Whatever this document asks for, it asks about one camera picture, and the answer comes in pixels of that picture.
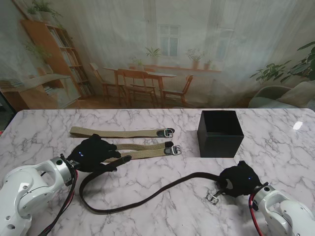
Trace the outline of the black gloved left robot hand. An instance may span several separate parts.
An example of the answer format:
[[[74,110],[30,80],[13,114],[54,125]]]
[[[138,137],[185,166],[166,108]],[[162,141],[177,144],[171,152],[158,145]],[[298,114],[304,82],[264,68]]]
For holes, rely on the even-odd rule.
[[[67,160],[78,163],[77,170],[81,172],[116,171],[116,167],[103,165],[103,162],[110,158],[121,158],[117,146],[102,140],[99,135],[93,134],[75,147]]]

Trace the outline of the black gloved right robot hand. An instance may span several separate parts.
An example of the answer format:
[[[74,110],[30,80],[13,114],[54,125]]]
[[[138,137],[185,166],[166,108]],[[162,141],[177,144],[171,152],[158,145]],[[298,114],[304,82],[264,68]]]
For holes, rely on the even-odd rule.
[[[235,198],[250,195],[263,185],[253,168],[245,161],[224,169],[219,175],[218,184],[226,195]]]

